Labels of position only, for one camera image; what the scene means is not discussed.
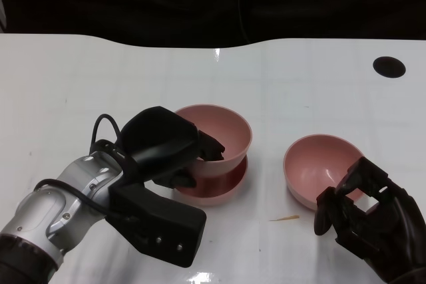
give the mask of stacked pink bowls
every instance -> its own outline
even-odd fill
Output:
[[[247,151],[252,130],[238,113],[210,104],[187,106],[177,115],[194,123],[197,129],[217,139],[224,147],[221,161],[197,159],[189,167],[197,181],[195,188],[177,188],[190,204],[213,206],[232,198],[244,181],[248,167]]]

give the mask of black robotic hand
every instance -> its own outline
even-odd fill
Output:
[[[360,189],[378,203],[367,212],[346,195]],[[315,234],[331,226],[336,241],[391,284],[426,283],[426,224],[415,200],[387,173],[360,158],[336,188],[317,198]]]

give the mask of pink bowl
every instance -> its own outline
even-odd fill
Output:
[[[317,209],[317,197],[337,186],[347,169],[363,154],[353,144],[336,136],[314,134],[294,142],[284,156],[284,175],[293,196],[309,209]],[[355,190],[348,196],[358,200]]]
[[[188,169],[193,176],[211,178],[232,171],[247,154],[252,142],[252,129],[238,113],[211,104],[187,106],[176,111],[196,127],[217,139],[224,147],[224,160],[203,161],[197,159]]]
[[[248,167],[247,156],[231,172],[215,178],[199,178],[196,188],[176,188],[182,200],[196,206],[217,206],[232,199],[243,184]]]

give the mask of robotic hand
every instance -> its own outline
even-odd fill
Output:
[[[346,194],[360,189],[378,203],[367,212]],[[334,226],[336,241],[391,284],[426,283],[426,225],[414,199],[386,172],[359,159],[336,188],[317,198],[316,235]]]
[[[115,143],[96,141],[103,118]],[[144,182],[194,187],[186,169],[198,157],[223,160],[224,147],[193,123],[161,107],[142,111],[122,131],[107,114],[91,149],[57,180],[39,182],[0,232],[0,284],[44,284],[89,228],[106,219],[143,254],[189,267],[206,223],[197,208],[162,198]]]

